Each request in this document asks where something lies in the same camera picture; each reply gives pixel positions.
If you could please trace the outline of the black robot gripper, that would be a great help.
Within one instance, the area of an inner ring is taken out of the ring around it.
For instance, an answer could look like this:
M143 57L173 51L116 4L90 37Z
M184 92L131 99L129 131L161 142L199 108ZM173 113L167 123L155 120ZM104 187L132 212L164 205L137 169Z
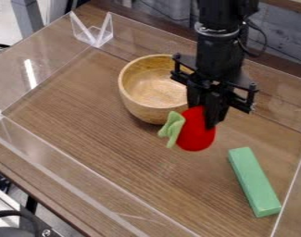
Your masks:
M172 79L187 86L189 107L205 108L207 128L225 120L235 107L251 113L257 84L243 72L245 36L199 34L196 55L176 53Z

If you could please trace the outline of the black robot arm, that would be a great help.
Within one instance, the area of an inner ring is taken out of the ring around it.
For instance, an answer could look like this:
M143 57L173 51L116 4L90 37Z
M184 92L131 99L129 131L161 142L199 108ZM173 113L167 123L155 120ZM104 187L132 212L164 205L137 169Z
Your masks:
M259 26L249 19L260 11L260 0L197 0L200 17L196 55L173 55L172 79L188 88L188 105L204 107L208 129L216 127L235 107L245 113L255 109L257 83L243 71L248 33Z

